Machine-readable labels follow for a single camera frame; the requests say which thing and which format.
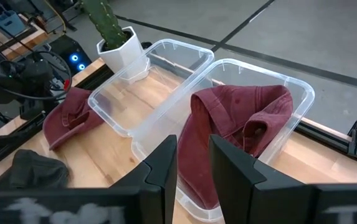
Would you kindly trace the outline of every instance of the gray floor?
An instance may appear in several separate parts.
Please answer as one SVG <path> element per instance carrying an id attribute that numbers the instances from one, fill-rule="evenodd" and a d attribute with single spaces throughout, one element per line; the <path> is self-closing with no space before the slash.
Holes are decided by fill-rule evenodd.
<path id="1" fill-rule="evenodd" d="M 113 0 L 112 6 L 119 16 L 221 41 L 266 2 Z M 99 33 L 86 16 L 72 23 L 79 30 L 68 35 L 81 44 L 92 60 L 97 59 L 95 44 L 101 39 Z M 120 25 L 133 26 L 141 41 L 172 38 L 213 47 L 126 21 L 120 21 Z M 227 44 L 357 78 L 357 1 L 276 0 Z M 357 87 L 224 49 L 215 55 L 217 59 L 236 58 L 311 84 L 316 98 L 307 118 L 343 133 L 357 119 Z"/>

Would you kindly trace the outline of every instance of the wooden table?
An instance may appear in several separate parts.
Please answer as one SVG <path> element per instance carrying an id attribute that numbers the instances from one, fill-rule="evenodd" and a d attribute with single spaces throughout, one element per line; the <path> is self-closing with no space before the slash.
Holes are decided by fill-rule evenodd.
<path id="1" fill-rule="evenodd" d="M 22 16 L 22 15 L 19 15 L 19 16 L 22 19 L 24 19 L 25 21 L 27 20 L 27 18 L 25 18 L 24 16 Z M 32 23 L 31 25 L 34 26 L 37 29 L 37 31 L 35 31 L 34 33 L 30 34 L 29 36 L 23 38 L 21 40 L 21 42 L 23 44 L 25 44 L 26 46 L 30 47 L 31 49 L 33 49 L 35 46 L 37 46 L 39 44 L 43 44 L 48 39 L 48 34 L 46 31 L 44 31 L 43 29 L 41 29 L 34 23 Z M 4 34 L 0 33 L 0 46 L 10 40 L 11 40 L 10 38 L 8 38 Z M 27 51 L 28 50 L 22 44 L 16 43 L 16 44 L 12 45 L 10 48 L 3 50 L 2 53 L 9 60 L 13 60 L 20 55 L 24 55 Z"/>
<path id="2" fill-rule="evenodd" d="M 76 85 L 102 65 L 101 59 L 96 60 L 74 76 L 73 84 Z M 304 120 L 346 137 L 313 121 Z M 0 134 L 10 133 L 22 123 L 21 119 L 15 118 L 0 129 Z M 69 187 L 109 187 L 138 164 L 131 152 L 131 139 L 119 136 L 105 123 L 67 141 L 57 152 L 49 151 L 48 147 L 41 131 L 20 148 L 63 161 L 71 170 Z M 0 175 L 11 166 L 13 156 L 11 154 L 0 162 Z M 357 182 L 357 162 L 297 133 L 291 135 L 272 166 L 305 183 Z M 176 202 L 173 223 L 201 222 Z"/>

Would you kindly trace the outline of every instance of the black bracket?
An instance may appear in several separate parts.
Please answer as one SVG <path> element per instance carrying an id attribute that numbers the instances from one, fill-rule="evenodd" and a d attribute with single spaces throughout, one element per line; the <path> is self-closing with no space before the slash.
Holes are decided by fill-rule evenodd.
<path id="1" fill-rule="evenodd" d="M 357 160 L 357 120 L 348 132 L 351 140 L 343 139 L 328 131 L 322 130 L 304 121 L 301 121 L 295 131 L 348 157 Z"/>

